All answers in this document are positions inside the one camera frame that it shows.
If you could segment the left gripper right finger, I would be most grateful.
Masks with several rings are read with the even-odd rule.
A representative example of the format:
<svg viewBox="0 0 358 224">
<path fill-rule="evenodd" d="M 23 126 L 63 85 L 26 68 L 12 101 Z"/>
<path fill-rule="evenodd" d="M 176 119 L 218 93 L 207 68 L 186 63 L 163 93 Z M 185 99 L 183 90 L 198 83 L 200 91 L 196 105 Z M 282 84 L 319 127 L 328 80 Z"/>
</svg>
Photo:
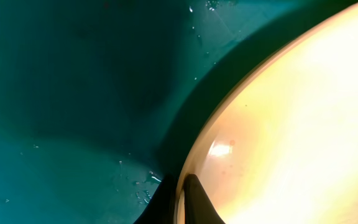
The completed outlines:
<svg viewBox="0 0 358 224">
<path fill-rule="evenodd" d="M 185 193 L 185 224 L 225 224 L 195 174 L 187 175 L 183 190 Z"/>
</svg>

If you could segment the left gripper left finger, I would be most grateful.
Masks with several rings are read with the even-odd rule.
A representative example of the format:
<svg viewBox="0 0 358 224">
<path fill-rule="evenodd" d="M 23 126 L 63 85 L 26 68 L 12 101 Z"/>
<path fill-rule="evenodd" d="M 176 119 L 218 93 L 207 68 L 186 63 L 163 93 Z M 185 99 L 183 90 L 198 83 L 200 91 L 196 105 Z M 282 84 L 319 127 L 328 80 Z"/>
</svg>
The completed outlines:
<svg viewBox="0 0 358 224">
<path fill-rule="evenodd" d="M 134 224 L 173 224 L 177 180 L 168 174 Z"/>
</svg>

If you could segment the yellow-green plate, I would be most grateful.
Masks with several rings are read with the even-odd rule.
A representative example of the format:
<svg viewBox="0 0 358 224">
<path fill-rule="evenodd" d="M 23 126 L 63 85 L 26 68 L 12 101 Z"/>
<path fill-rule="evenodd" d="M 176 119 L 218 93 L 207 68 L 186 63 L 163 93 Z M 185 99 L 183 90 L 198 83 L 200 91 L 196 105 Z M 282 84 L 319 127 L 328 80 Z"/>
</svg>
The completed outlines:
<svg viewBox="0 0 358 224">
<path fill-rule="evenodd" d="M 219 106 L 177 185 L 225 223 L 358 223 L 358 3 L 288 44 Z"/>
</svg>

